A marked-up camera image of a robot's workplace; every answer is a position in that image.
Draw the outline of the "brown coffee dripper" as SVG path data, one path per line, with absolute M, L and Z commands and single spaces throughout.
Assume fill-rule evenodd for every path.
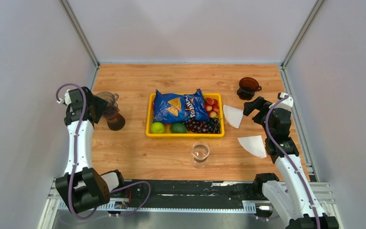
M 256 92 L 262 90 L 259 82 L 252 77 L 244 77 L 239 81 L 237 95 L 241 100 L 252 100 Z

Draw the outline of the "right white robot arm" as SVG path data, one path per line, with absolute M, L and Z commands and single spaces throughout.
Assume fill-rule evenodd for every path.
M 254 195 L 270 201 L 287 229 L 338 229 L 336 217 L 326 213 L 313 193 L 299 151 L 290 136 L 290 110 L 294 101 L 286 93 L 279 93 L 277 99 L 272 103 L 259 96 L 244 104 L 245 116 L 258 110 L 252 120 L 263 127 L 266 152 L 285 183 L 283 187 L 274 173 L 257 174 Z

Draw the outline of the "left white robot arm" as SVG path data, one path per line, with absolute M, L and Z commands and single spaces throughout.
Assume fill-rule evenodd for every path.
M 67 107 L 64 118 L 69 152 L 63 176 L 55 180 L 55 187 L 71 214 L 95 210 L 110 201 L 110 194 L 122 197 L 127 185 L 118 170 L 100 175 L 92 165 L 92 136 L 106 108 L 106 101 L 92 94 L 85 86 L 73 84 L 63 98 L 56 92 L 57 103 Z

